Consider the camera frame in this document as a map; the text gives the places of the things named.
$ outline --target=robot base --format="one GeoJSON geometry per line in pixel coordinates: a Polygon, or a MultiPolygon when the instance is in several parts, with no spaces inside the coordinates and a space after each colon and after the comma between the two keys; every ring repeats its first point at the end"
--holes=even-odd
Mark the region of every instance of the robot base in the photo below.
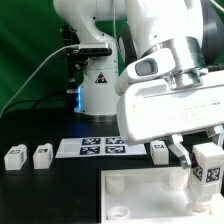
{"type": "Polygon", "coordinates": [[[74,113],[74,117],[81,120],[87,120],[91,122],[103,123],[103,122],[117,122],[117,115],[88,115],[80,112],[74,113]]]}

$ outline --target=white base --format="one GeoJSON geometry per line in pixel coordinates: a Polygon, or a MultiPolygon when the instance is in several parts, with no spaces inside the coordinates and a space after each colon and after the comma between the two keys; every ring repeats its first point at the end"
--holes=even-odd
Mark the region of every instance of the white base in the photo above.
{"type": "MultiPolygon", "coordinates": [[[[123,206],[130,210],[130,218],[120,220],[121,223],[188,223],[189,217],[186,205],[194,201],[190,188],[176,191],[169,187],[169,173],[176,168],[152,168],[139,170],[116,170],[125,176],[125,189],[122,193],[108,193],[106,191],[106,175],[112,171],[101,173],[101,221],[114,223],[108,220],[109,209],[123,206]]],[[[200,217],[200,221],[211,220],[211,215],[200,217]]]]}

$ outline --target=white block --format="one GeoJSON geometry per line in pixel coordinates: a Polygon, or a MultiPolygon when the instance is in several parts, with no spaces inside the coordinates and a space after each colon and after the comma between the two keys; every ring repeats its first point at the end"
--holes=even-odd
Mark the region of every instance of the white block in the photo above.
{"type": "Polygon", "coordinates": [[[164,141],[152,141],[150,143],[150,153],[155,165],[169,164],[169,150],[164,141]]]}
{"type": "Polygon", "coordinates": [[[224,166],[224,151],[213,142],[194,145],[193,152],[203,169],[224,166]]]}
{"type": "Polygon", "coordinates": [[[34,169],[48,169],[53,159],[51,144],[39,145],[33,155],[34,169]]]}
{"type": "Polygon", "coordinates": [[[27,147],[25,145],[13,146],[5,155],[6,170],[20,170],[27,159],[27,147]]]}

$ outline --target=white plastic housing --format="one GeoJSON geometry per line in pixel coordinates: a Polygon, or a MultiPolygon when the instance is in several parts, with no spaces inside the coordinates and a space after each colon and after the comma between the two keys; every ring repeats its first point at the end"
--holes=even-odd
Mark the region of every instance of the white plastic housing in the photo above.
{"type": "MultiPolygon", "coordinates": [[[[80,105],[76,112],[92,116],[115,115],[118,78],[117,47],[114,38],[96,28],[96,21],[112,20],[112,0],[54,0],[60,17],[76,30],[80,43],[109,43],[112,55],[88,59],[80,85],[80,105]],[[105,83],[97,83],[103,74],[105,83]]],[[[116,1],[117,18],[125,18],[124,1],[116,1]]]]}
{"type": "Polygon", "coordinates": [[[34,169],[48,169],[53,159],[51,144],[39,145],[33,155],[34,169]]]}
{"type": "Polygon", "coordinates": [[[4,157],[6,170],[20,170],[27,159],[25,145],[13,146],[4,157]]]}
{"type": "Polygon", "coordinates": [[[172,69],[175,68],[175,66],[176,66],[176,63],[170,49],[164,48],[164,49],[158,50],[140,60],[137,60],[136,62],[131,63],[124,70],[124,72],[119,76],[115,84],[116,93],[119,96],[121,96],[127,90],[127,88],[131,86],[132,84],[159,78],[163,76],[164,74],[168,74],[172,69]],[[157,68],[158,68],[157,73],[146,75],[146,76],[139,76],[136,72],[136,65],[148,59],[155,60],[157,64],[157,68]]]}
{"type": "Polygon", "coordinates": [[[202,44],[203,17],[198,0],[125,0],[138,58],[154,45],[178,36],[202,44]]]}
{"type": "Polygon", "coordinates": [[[163,79],[130,86],[117,106],[122,140],[135,145],[224,123],[224,72],[202,76],[204,85],[171,91],[163,79]]]}

